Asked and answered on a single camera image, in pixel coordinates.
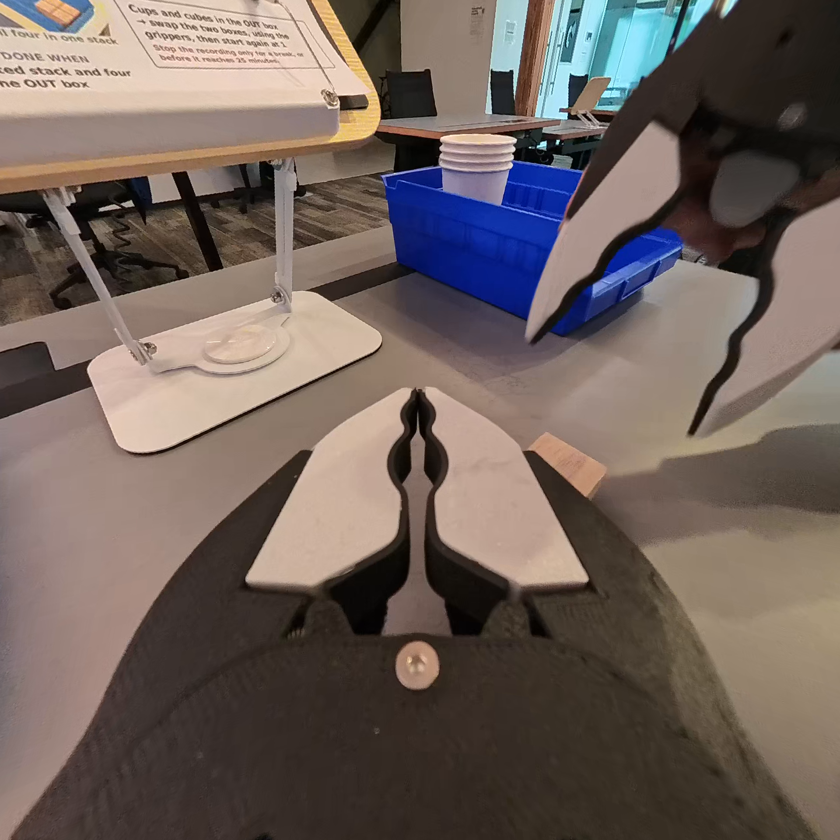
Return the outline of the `black office chair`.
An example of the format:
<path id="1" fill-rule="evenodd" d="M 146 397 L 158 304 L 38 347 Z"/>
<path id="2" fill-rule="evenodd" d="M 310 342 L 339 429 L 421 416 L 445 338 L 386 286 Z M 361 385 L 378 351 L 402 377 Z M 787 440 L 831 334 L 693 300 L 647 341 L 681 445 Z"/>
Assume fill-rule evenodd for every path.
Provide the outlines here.
<path id="1" fill-rule="evenodd" d="M 9 214 L 22 214 L 34 217 L 42 223 L 49 223 L 60 228 L 60 219 L 74 222 L 82 247 L 91 243 L 92 264 L 99 270 L 105 270 L 119 288 L 123 289 L 127 271 L 137 268 L 142 270 L 170 270 L 176 280 L 183 280 L 190 275 L 177 264 L 150 259 L 140 253 L 128 250 L 130 240 L 123 216 L 127 203 L 136 209 L 142 221 L 146 221 L 146 210 L 140 194 L 131 181 L 96 182 L 92 184 L 64 187 L 56 190 L 56 198 L 47 198 L 47 191 L 29 191 L 6 193 L 1 196 L 1 210 Z M 112 234 L 119 243 L 117 248 L 107 248 L 91 226 L 95 218 L 103 217 L 106 210 L 114 208 L 112 216 L 117 225 Z"/>

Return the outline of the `black chair back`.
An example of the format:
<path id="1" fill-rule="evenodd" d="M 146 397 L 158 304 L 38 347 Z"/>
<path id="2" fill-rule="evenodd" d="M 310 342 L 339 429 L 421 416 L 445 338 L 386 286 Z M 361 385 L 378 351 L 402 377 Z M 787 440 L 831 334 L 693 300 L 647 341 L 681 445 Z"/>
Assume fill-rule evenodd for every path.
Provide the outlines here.
<path id="1" fill-rule="evenodd" d="M 432 71 L 387 70 L 385 72 L 386 119 L 415 119 L 438 115 Z"/>

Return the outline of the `small wooden book stand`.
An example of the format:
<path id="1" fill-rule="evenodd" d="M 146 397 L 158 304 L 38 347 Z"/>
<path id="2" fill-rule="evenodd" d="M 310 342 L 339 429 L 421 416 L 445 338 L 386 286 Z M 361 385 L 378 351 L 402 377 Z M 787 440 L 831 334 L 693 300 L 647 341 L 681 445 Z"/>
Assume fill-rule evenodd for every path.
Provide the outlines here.
<path id="1" fill-rule="evenodd" d="M 603 93 L 609 87 L 611 80 L 611 77 L 590 78 L 575 100 L 574 105 L 570 106 L 570 116 L 579 120 L 587 127 L 596 129 L 604 128 L 605 125 L 599 122 L 594 114 L 594 110 Z"/>

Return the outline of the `black standing desk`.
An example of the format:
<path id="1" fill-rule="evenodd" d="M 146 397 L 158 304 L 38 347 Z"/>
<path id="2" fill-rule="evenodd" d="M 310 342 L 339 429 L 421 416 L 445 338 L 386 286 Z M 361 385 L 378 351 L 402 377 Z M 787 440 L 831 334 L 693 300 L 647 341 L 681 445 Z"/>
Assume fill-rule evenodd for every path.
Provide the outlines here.
<path id="1" fill-rule="evenodd" d="M 218 253 L 214 237 L 189 174 L 186 171 L 176 171 L 171 174 L 171 177 L 208 271 L 221 270 L 224 268 L 224 263 Z"/>

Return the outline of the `blue plastic bin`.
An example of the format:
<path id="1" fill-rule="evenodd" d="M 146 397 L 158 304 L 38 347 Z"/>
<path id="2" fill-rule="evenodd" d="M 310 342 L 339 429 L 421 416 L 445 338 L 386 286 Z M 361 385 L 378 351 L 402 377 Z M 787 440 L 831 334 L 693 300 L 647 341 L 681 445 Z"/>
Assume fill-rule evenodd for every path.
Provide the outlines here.
<path id="1" fill-rule="evenodd" d="M 398 263 L 525 319 L 581 171 L 516 161 L 501 205 L 447 193 L 440 167 L 382 180 Z M 553 328 L 566 336 L 621 305 L 682 255 L 658 228 L 625 245 Z"/>

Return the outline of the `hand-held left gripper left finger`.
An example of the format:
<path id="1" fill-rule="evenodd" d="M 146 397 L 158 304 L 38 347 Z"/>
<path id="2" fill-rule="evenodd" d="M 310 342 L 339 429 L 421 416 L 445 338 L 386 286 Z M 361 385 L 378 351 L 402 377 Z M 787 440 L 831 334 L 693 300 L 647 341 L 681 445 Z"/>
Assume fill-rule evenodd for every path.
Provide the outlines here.
<path id="1" fill-rule="evenodd" d="M 357 634 L 378 634 L 406 582 L 417 391 L 352 415 L 311 450 L 248 570 L 249 588 L 338 603 Z"/>

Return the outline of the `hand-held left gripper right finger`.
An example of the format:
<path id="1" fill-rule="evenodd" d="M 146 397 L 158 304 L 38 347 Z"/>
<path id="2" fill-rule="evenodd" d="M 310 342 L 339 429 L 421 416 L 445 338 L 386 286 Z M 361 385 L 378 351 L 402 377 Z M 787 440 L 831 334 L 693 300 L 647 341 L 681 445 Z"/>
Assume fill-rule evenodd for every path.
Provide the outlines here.
<path id="1" fill-rule="evenodd" d="M 425 572 L 454 635 L 478 635 L 493 610 L 585 589 L 590 578 L 519 444 L 436 387 L 417 392 L 432 483 Z"/>

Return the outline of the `wooden cube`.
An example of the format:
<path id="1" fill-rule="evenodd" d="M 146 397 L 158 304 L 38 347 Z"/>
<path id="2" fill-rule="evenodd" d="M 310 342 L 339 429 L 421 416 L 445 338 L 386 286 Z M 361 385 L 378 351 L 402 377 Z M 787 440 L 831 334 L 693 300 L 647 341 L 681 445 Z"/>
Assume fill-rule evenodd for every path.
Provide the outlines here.
<path id="1" fill-rule="evenodd" d="M 599 461 L 549 433 L 539 436 L 528 447 L 528 452 L 541 457 L 590 500 L 595 497 L 607 476 L 606 467 Z"/>

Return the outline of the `wooden post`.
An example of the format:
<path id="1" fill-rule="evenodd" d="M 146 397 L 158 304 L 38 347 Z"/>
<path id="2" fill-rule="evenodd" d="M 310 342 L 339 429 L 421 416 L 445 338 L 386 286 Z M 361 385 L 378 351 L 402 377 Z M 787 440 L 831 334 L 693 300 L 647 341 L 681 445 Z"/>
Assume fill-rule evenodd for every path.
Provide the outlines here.
<path id="1" fill-rule="evenodd" d="M 515 113 L 536 114 L 545 60 L 548 54 L 555 1 L 528 1 L 518 69 Z"/>

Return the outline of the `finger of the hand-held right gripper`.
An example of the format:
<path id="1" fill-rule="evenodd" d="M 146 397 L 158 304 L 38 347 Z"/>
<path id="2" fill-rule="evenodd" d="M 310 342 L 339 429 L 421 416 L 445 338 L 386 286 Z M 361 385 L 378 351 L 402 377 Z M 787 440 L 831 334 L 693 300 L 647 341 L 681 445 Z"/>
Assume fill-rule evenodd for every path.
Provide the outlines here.
<path id="1" fill-rule="evenodd" d="M 838 344 L 838 266 L 838 197 L 806 213 L 771 215 L 755 301 L 728 339 L 689 436 L 710 436 L 756 411 Z"/>
<path id="2" fill-rule="evenodd" d="M 679 134 L 652 120 L 613 122 L 577 186 L 528 312 L 525 339 L 539 342 L 601 279 L 617 252 L 661 224 L 682 197 Z"/>

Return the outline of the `brown top table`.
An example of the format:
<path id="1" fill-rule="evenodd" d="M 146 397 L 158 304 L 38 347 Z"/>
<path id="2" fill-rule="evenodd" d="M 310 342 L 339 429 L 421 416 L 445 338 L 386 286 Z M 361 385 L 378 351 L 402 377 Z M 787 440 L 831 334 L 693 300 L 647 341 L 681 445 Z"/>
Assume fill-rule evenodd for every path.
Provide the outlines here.
<path id="1" fill-rule="evenodd" d="M 385 142 L 391 138 L 440 140 L 450 134 L 505 134 L 517 137 L 546 130 L 560 123 L 559 118 L 538 119 L 516 115 L 480 114 L 475 117 L 429 116 L 380 121 L 374 135 Z"/>

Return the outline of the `instruction sheet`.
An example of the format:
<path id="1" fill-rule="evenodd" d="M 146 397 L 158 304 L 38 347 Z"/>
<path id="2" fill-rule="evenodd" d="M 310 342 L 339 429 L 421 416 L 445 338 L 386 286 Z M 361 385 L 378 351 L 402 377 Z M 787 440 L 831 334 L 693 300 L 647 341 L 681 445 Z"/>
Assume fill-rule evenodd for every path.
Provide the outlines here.
<path id="1" fill-rule="evenodd" d="M 308 2 L 2 2 L 2 110 L 368 106 Z"/>

